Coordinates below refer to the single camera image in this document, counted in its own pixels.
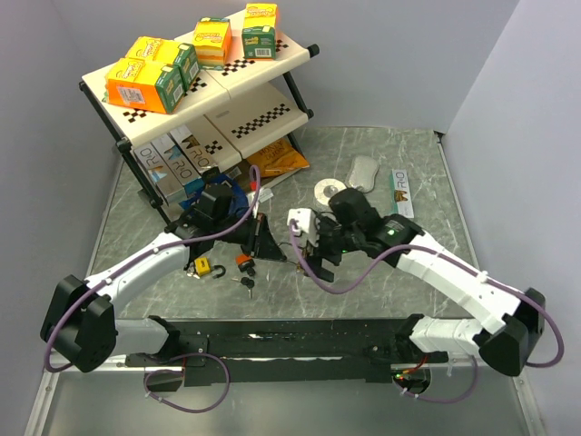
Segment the orange padlock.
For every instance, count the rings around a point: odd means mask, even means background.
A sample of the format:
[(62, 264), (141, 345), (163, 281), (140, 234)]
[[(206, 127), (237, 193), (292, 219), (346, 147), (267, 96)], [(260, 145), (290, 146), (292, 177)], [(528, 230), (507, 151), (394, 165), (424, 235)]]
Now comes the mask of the orange padlock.
[(255, 262), (249, 255), (242, 253), (236, 257), (235, 262), (241, 273), (253, 275)]

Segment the black head key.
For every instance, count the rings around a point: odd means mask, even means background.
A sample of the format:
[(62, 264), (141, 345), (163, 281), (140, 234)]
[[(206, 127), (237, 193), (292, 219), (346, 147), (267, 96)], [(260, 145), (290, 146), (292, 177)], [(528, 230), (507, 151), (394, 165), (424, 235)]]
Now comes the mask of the black head key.
[(254, 277), (256, 272), (253, 268), (246, 269), (241, 272), (241, 277), (232, 278), (233, 281), (239, 282), (242, 286), (244, 286), (249, 294), (249, 298), (252, 299), (252, 290), (255, 286)]

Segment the long shackle brass padlock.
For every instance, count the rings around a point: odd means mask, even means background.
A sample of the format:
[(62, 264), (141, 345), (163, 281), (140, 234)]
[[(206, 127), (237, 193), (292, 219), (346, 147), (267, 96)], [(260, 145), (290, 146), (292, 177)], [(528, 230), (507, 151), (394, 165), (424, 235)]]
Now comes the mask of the long shackle brass padlock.
[(295, 241), (296, 245), (292, 244), (292, 241), (282, 241), (277, 243), (279, 248), (290, 248), (293, 250), (293, 256), (296, 258), (295, 261), (288, 260), (288, 263), (293, 263), (296, 265), (297, 270), (304, 273), (304, 275), (315, 275), (316, 263), (313, 261), (314, 255), (316, 254), (317, 247), (310, 242), (302, 242), (300, 240)]

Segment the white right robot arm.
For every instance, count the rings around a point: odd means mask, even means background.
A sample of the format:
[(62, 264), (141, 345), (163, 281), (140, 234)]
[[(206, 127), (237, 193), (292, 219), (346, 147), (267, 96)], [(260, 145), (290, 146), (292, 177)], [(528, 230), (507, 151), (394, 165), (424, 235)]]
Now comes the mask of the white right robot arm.
[(416, 362), (426, 353), (446, 352), (481, 358), (489, 367), (516, 377), (545, 327), (539, 309), (545, 296), (494, 285), (485, 273), (451, 253), (427, 231), (401, 214), (379, 215), (366, 196), (348, 188), (329, 201), (330, 214), (310, 211), (298, 227), (307, 235), (306, 260), (314, 274), (332, 282), (323, 261), (339, 265), (344, 253), (364, 252), (409, 273), (468, 312), (466, 319), (413, 315), (396, 341), (398, 355)]

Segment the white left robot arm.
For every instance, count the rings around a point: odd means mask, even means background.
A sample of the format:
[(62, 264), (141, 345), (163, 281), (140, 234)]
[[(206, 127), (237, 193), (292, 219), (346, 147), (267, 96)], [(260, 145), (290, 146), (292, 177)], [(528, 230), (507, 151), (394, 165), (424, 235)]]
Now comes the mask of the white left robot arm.
[(250, 205), (235, 206), (225, 184), (210, 184), (151, 243), (113, 268), (56, 286), (40, 337), (70, 366), (91, 372), (117, 355), (145, 354), (161, 365), (180, 352), (180, 331), (158, 316), (128, 321), (118, 314), (163, 276), (187, 268), (215, 244), (236, 244), (253, 259), (286, 262), (268, 219)]

